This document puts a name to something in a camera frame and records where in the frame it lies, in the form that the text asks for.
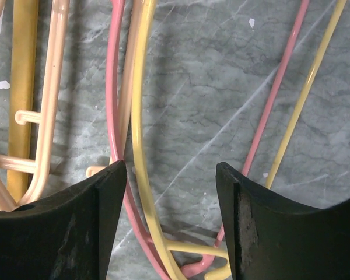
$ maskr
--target white spot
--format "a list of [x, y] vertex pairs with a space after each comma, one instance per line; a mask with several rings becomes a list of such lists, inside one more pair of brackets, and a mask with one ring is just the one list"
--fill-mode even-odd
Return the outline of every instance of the white spot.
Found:
[[256, 20], [255, 19], [249, 19], [249, 24], [251, 28], [254, 28], [254, 24], [255, 24]]
[[0, 81], [0, 89], [10, 89], [11, 84], [7, 80]]

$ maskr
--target thick yellow bar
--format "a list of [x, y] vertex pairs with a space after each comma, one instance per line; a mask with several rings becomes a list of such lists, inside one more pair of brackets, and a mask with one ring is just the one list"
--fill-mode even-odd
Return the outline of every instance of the thick yellow bar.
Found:
[[[17, 124], [15, 114], [33, 105], [38, 9], [39, 0], [14, 0], [8, 155], [19, 158], [30, 154], [31, 124]], [[19, 201], [28, 188], [29, 175], [13, 170], [7, 175], [8, 191]]]

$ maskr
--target gray marble surface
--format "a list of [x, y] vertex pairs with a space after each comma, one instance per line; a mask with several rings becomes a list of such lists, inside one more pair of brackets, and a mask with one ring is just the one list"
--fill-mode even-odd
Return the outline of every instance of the gray marble surface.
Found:
[[[249, 174], [261, 184], [335, 2], [318, 0], [309, 6]], [[7, 1], [0, 33], [0, 82], [9, 83], [11, 3]], [[215, 166], [226, 161], [242, 168], [299, 5], [299, 0], [159, 0], [146, 61], [145, 149], [160, 220], [174, 238], [213, 243], [221, 225]], [[120, 78], [130, 9], [127, 3]], [[88, 166], [108, 162], [104, 71], [110, 13], [108, 0], [72, 1], [51, 176], [44, 195], [83, 180]], [[49, 15], [50, 1], [41, 1], [35, 108], [40, 102]], [[2, 87], [0, 153], [6, 153], [9, 89]], [[135, 185], [130, 146], [126, 158]], [[320, 208], [350, 197], [350, 0], [272, 189]], [[111, 279], [159, 279], [125, 211], [115, 240]], [[176, 257], [180, 263], [198, 259]]]

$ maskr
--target curved pink tube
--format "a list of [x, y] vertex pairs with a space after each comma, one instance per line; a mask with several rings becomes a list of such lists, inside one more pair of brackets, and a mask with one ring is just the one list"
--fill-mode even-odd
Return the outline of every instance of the curved pink tube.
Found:
[[[116, 160], [123, 160], [123, 150], [120, 143], [121, 138], [117, 116], [117, 72], [119, 37], [124, 11], [124, 0], [112, 0], [111, 2], [113, 4], [113, 13], [111, 16], [106, 57], [106, 115], [111, 157], [115, 162]], [[152, 244], [152, 238], [142, 223], [128, 181], [123, 203], [136, 238], [138, 239], [150, 263], [163, 280], [170, 280], [157, 254], [157, 251]]]
[[[288, 40], [288, 43], [285, 47], [285, 51], [284, 51], [283, 57], [281, 59], [281, 63], [280, 63], [278, 72], [276, 73], [274, 84], [273, 84], [273, 86], [271, 88], [271, 92], [268, 96], [260, 123], [258, 125], [258, 129], [255, 132], [253, 143], [251, 144], [248, 156], [246, 158], [246, 161], [245, 161], [245, 164], [244, 164], [244, 167], [242, 170], [242, 174], [244, 174], [245, 176], [247, 176], [247, 173], [249, 172], [251, 163], [253, 162], [254, 155], [256, 154], [258, 144], [259, 144], [260, 139], [261, 139], [262, 134], [263, 134], [264, 127], [267, 123], [268, 116], [271, 112], [272, 105], [274, 104], [274, 100], [276, 98], [276, 94], [278, 93], [280, 84], [282, 82], [282, 78], [284, 77], [286, 67], [288, 66], [289, 60], [291, 58], [291, 55], [292, 55], [292, 52], [294, 49], [294, 46], [296, 44], [298, 33], [301, 29], [303, 19], [305, 18], [304, 16], [306, 14], [307, 7], [309, 6], [309, 2], [310, 2], [310, 0], [302, 0], [301, 6], [299, 8], [297, 18], [296, 18], [296, 21], [295, 21], [293, 29], [292, 29], [292, 33], [291, 33], [290, 38]], [[213, 246], [216, 248], [219, 247], [222, 240], [223, 240], [223, 237], [224, 237], [224, 227], [222, 225], [220, 227], [220, 231], [216, 237], [216, 240], [215, 240], [215, 243]], [[193, 277], [194, 275], [197, 275], [197, 274], [201, 273], [202, 271], [205, 271], [212, 264], [212, 262], [214, 261], [214, 258], [215, 258], [215, 256], [212, 256], [212, 255], [203, 255], [201, 261], [193, 263], [193, 264], [187, 264], [181, 268], [181, 271], [183, 272], [185, 277], [187, 277], [187, 278]]]

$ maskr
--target pink tube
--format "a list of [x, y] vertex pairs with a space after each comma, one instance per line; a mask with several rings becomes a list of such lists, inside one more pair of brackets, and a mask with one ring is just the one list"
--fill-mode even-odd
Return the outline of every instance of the pink tube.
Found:
[[[244, 164], [244, 167], [242, 170], [242, 174], [245, 176], [247, 176], [249, 169], [250, 169], [250, 166], [251, 166], [251, 163], [253, 162], [254, 155], [256, 154], [258, 144], [259, 144], [260, 139], [261, 139], [262, 134], [263, 134], [264, 127], [267, 123], [268, 116], [269, 116], [271, 109], [272, 109], [272, 105], [274, 104], [274, 100], [275, 100], [276, 95], [278, 93], [280, 84], [282, 82], [282, 78], [284, 77], [286, 67], [288, 66], [289, 60], [291, 58], [291, 55], [292, 55], [292, 52], [294, 49], [294, 46], [296, 44], [298, 33], [301, 29], [303, 19], [305, 18], [304, 16], [306, 14], [307, 7], [309, 6], [309, 2], [310, 2], [310, 0], [302, 0], [301, 6], [299, 8], [297, 18], [296, 18], [296, 21], [295, 21], [293, 29], [292, 29], [292, 33], [291, 33], [290, 38], [288, 40], [288, 43], [285, 47], [285, 51], [284, 51], [283, 57], [281, 59], [281, 63], [280, 63], [278, 72], [276, 73], [274, 84], [273, 84], [273, 86], [271, 88], [271, 92], [268, 96], [268, 100], [267, 100], [267, 103], [264, 107], [264, 111], [263, 111], [260, 123], [258, 125], [258, 129], [255, 132], [253, 143], [251, 144], [248, 156], [246, 158], [246, 161], [245, 161], [245, 164]], [[216, 237], [216, 240], [215, 240], [213, 246], [218, 248], [221, 245], [223, 237], [224, 237], [224, 227], [222, 225], [220, 227], [220, 231]], [[195, 262], [193, 264], [187, 264], [181, 268], [181, 271], [183, 272], [185, 277], [187, 277], [187, 278], [193, 277], [194, 275], [197, 275], [197, 274], [201, 273], [202, 271], [205, 271], [213, 263], [214, 258], [215, 258], [215, 256], [212, 256], [212, 255], [203, 255], [201, 261]]]
[[[123, 150], [120, 143], [120, 131], [118, 125], [118, 102], [117, 102], [117, 72], [118, 72], [118, 49], [119, 37], [122, 25], [124, 0], [112, 0], [113, 14], [111, 16], [109, 40], [106, 57], [106, 114], [108, 138], [113, 161], [123, 160]], [[170, 280], [167, 272], [152, 244], [152, 238], [146, 231], [140, 218], [134, 196], [127, 181], [126, 191], [123, 200], [128, 219], [131, 222], [133, 231], [143, 248], [146, 256], [154, 269], [163, 280]]]

